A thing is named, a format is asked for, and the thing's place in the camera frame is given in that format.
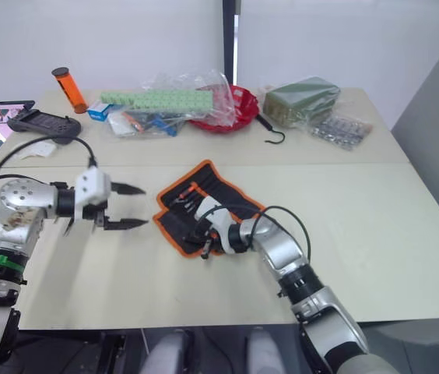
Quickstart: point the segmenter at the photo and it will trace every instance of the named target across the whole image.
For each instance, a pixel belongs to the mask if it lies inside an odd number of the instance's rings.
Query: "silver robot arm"
[[[113,183],[109,176],[91,166],[76,179],[76,188],[64,182],[50,185],[33,179],[14,179],[0,188],[0,362],[10,356],[20,312],[12,308],[21,286],[23,271],[32,256],[44,219],[70,217],[91,220],[104,230],[134,228],[146,221],[126,218],[110,221],[104,214],[111,192],[123,195],[144,193],[130,185]]]
[[[207,197],[195,217],[219,205]],[[225,212],[227,210],[217,210],[206,219],[219,233],[225,253],[245,252],[255,219],[237,224],[226,217]],[[290,300],[290,308],[300,323],[304,355],[315,373],[398,374],[382,358],[370,354],[363,331],[332,290],[318,279],[291,235],[261,217],[252,235],[252,245],[281,287],[279,297],[286,296]]]

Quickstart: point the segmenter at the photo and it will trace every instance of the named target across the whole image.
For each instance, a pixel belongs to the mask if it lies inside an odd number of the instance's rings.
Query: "orange cylinder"
[[[69,69],[65,67],[56,68],[52,70],[51,73],[54,75],[58,84],[61,85],[65,96],[67,96],[69,102],[74,108],[74,112],[78,114],[84,113],[86,109],[88,109],[88,106],[86,105],[82,94],[79,92],[74,79],[71,74],[69,74]]]

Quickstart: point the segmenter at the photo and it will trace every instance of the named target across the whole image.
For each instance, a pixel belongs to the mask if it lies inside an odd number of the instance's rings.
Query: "red bowl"
[[[235,114],[237,116],[233,126],[210,125],[196,120],[191,120],[189,122],[200,129],[222,134],[240,130],[251,123],[256,115],[259,114],[258,99],[256,99],[256,96],[245,88],[230,84],[230,89],[232,91],[232,96],[234,97]]]

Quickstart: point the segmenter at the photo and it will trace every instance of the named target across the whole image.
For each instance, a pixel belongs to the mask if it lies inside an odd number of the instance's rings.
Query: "black device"
[[[21,111],[16,117],[9,119],[7,124],[17,132],[33,131],[44,135],[78,136],[81,132],[81,125],[74,118],[50,115],[37,109]],[[53,140],[58,144],[72,142],[72,139]]]

